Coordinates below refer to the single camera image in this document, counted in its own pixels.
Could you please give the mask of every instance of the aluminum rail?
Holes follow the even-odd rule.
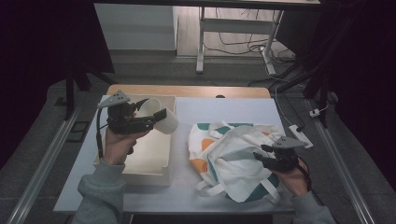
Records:
[[[308,100],[305,100],[305,103],[310,110],[314,109],[312,105],[309,104]],[[323,143],[329,153],[334,168],[340,176],[341,182],[343,183],[344,188],[346,189],[346,193],[349,195],[352,201],[352,205],[355,207],[361,223],[375,224],[373,215],[371,214],[366,201],[364,201],[363,197],[361,196],[361,191],[353,180],[351,173],[347,169],[347,166],[337,148],[337,145],[332,140],[331,134],[327,129],[323,128],[322,124],[318,119],[315,119],[315,125],[317,126],[320,137],[323,140]]]
[[[50,169],[52,168],[53,163],[55,163],[56,158],[59,155],[59,152],[64,145],[64,141],[66,140],[67,135],[73,127],[75,120],[81,110],[81,106],[85,102],[86,95],[83,94],[83,97],[76,107],[75,111],[70,116],[69,120],[64,120],[55,137],[53,138],[49,148],[47,149],[46,154],[38,165],[35,173],[32,176],[29,184],[24,190],[20,200],[14,208],[14,211],[11,213],[7,224],[17,224],[23,223],[27,216],[29,215],[30,209],[35,203],[35,199],[44,185],[44,182],[47,179],[48,174],[50,173]]]

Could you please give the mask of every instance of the beige box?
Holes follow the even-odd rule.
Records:
[[[136,103],[147,98],[156,98],[174,114],[176,113],[176,97],[163,95],[130,95],[130,103]],[[171,169],[171,137],[172,134],[160,133],[152,130],[146,136],[139,138],[134,146],[134,153],[125,161],[122,178],[128,185],[157,185],[170,186],[172,181]],[[99,162],[96,156],[93,164]]]

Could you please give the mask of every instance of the gray carpet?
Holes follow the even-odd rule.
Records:
[[[125,84],[246,86],[252,80],[268,78],[263,70],[262,60],[254,59],[208,58],[205,59],[204,74],[200,76],[195,74],[194,59],[151,59],[138,63],[114,63],[116,75],[110,77]],[[278,64],[276,70],[279,73],[288,66],[289,64]],[[89,79],[92,82],[92,88],[89,92],[75,90],[77,100],[85,95],[89,102],[78,116],[77,121],[81,122],[91,122],[95,107],[108,88],[108,85],[97,77],[89,75]],[[267,81],[254,84],[254,86],[268,87],[272,82]],[[303,132],[315,145],[310,150],[298,149],[299,155],[306,159],[310,167],[313,189],[319,198],[329,206],[340,223],[361,223],[354,205],[334,170],[315,122],[308,115],[309,109],[303,103],[302,90],[301,87],[297,86],[286,92],[288,101],[285,94],[279,94],[277,100],[289,122],[298,126],[305,125]],[[60,97],[65,97],[64,82],[57,83],[49,88],[47,103],[40,115],[7,165],[0,171],[0,223],[7,222],[64,119],[64,105],[56,105]],[[287,130],[289,123],[284,117],[281,118],[285,130]],[[395,192],[361,144],[337,117],[333,105],[329,106],[327,121],[329,131],[336,145],[341,149],[347,167],[353,174],[353,178],[360,188],[363,198],[368,203],[376,223],[396,223],[396,214],[393,212],[396,207]],[[56,204],[81,147],[82,143],[78,142],[80,137],[80,133],[69,134],[69,141],[64,144],[25,223],[65,223],[70,220],[69,215],[54,213],[52,208]],[[291,217],[292,214],[275,214],[273,223],[289,224]],[[128,220],[129,215],[125,214],[123,223],[128,223]]]

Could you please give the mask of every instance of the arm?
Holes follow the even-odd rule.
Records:
[[[306,165],[302,161],[300,161],[300,165],[307,170]],[[291,203],[295,210],[293,224],[335,223],[329,209],[326,206],[319,205],[312,192],[307,190],[307,183],[301,171],[295,168],[286,173],[272,172],[279,177],[293,195],[291,198]]]
[[[73,223],[120,223],[125,182],[120,178],[129,148],[145,133],[114,134],[106,130],[106,153],[92,175],[78,185],[83,196]]]

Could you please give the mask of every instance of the floor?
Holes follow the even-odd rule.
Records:
[[[191,11],[195,10],[195,15],[198,15],[196,11],[197,8],[189,9]],[[223,10],[221,12],[222,16],[226,15]],[[180,23],[179,25],[179,37],[181,37],[183,34],[183,24]],[[193,25],[186,24],[186,28],[187,27],[193,27]],[[219,34],[212,35],[214,36],[207,38],[207,44],[215,43],[216,38],[218,39],[217,41],[219,41]],[[192,37],[186,38],[189,40],[186,42],[195,42],[195,40],[192,40]],[[242,35],[242,37],[238,37],[238,39],[231,39],[230,37],[226,41],[237,42],[244,40],[246,40],[245,35]],[[223,48],[223,46],[214,44],[212,48],[219,49]],[[282,46],[279,46],[277,50],[281,51],[282,48]],[[112,60],[116,69],[116,74],[109,76],[119,83],[154,85],[242,87],[250,85],[254,87],[270,88],[278,81],[266,75],[262,58],[255,56],[257,53],[252,53],[252,57],[242,57],[241,55],[238,57],[231,57],[231,55],[228,54],[209,55],[208,53],[210,51],[207,50],[205,54],[210,57],[205,58],[205,72],[202,75],[196,75],[195,59],[193,58],[195,50],[194,47],[190,47],[190,49],[179,48],[177,57],[154,56],[149,54],[113,54]],[[276,63],[276,71],[281,74],[289,66],[290,63]],[[299,73],[300,71],[296,70],[292,73],[292,76],[298,76]],[[77,88],[75,89],[77,101],[83,97],[88,99],[88,103],[80,111],[77,121],[87,121],[88,123],[92,121],[95,107],[108,88],[105,82],[95,76],[89,75],[89,79],[92,83],[90,91],[84,92]],[[273,85],[272,91],[281,83],[282,81]],[[302,86],[295,86],[284,94],[279,93],[275,95],[272,93],[272,97],[276,99],[278,103],[279,111],[282,110],[283,112],[281,118],[284,128],[287,130],[290,123],[305,126],[304,133],[311,139],[315,147],[312,150],[298,149],[298,153],[307,160],[312,171],[313,188],[316,190],[319,198],[330,208],[334,216],[340,223],[364,223],[356,212],[356,204],[353,203],[350,194],[346,191],[334,168],[333,161],[329,157],[329,150],[321,135],[318,133],[318,123],[308,115],[309,110],[312,108],[307,106],[306,100],[302,96],[304,84],[305,83],[302,83]],[[32,125],[29,133],[25,135],[15,154],[0,171],[0,223],[7,222],[33,176],[36,167],[41,162],[47,148],[49,148],[54,135],[63,123],[65,108],[62,101],[64,97],[64,81],[49,88],[47,102],[40,115]],[[309,102],[312,106],[316,106],[315,99]],[[331,102],[327,110],[328,131],[331,133],[332,139],[342,155],[347,169],[352,174],[351,178],[360,190],[363,200],[367,203],[375,223],[396,223],[396,213],[394,213],[394,208],[396,207],[396,193],[389,186],[387,180],[381,175],[375,163],[371,160],[361,144],[334,112],[333,107],[334,104],[336,104],[334,99],[332,99]],[[78,141],[78,139],[80,137],[81,136],[78,134],[75,135],[74,133],[67,135],[68,141],[64,143],[24,223],[70,222],[71,217],[69,215],[54,213],[52,212],[52,208],[56,204],[64,182],[79,152],[81,141]],[[129,223],[130,215],[131,214],[125,214],[122,223]],[[136,217],[136,223],[139,223],[137,221],[142,220],[141,218],[143,218],[146,223],[151,223],[148,219],[144,219],[144,217]],[[261,217],[250,218],[252,218],[252,220],[249,221],[250,223],[262,223],[263,221]],[[289,224],[291,218],[292,214],[275,214],[273,216],[273,223]],[[182,218],[176,221],[171,221],[171,219],[168,221],[162,220],[162,223],[185,222],[186,220]]]

